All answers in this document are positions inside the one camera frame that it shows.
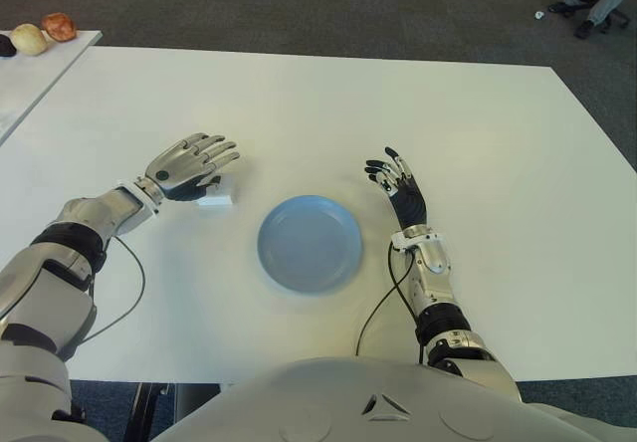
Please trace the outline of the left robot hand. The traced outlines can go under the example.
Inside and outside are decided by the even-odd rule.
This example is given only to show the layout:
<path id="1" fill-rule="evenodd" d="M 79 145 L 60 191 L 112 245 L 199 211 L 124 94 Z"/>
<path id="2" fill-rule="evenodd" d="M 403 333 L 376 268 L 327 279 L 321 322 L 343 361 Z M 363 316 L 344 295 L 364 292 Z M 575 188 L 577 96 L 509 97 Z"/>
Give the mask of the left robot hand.
<path id="1" fill-rule="evenodd" d="M 145 177 L 168 200 L 197 200 L 206 194 L 220 169 L 240 157 L 236 146 L 222 135 L 191 134 L 154 158 Z"/>

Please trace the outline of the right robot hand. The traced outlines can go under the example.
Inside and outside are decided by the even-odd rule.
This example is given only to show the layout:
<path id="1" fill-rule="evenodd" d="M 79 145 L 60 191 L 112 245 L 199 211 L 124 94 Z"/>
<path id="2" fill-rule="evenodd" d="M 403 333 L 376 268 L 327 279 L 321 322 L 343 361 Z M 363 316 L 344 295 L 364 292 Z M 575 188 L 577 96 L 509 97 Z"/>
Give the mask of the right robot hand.
<path id="1" fill-rule="evenodd" d="M 425 199 L 407 161 L 393 148 L 386 146 L 389 160 L 368 159 L 364 171 L 389 199 L 402 230 L 427 224 Z"/>

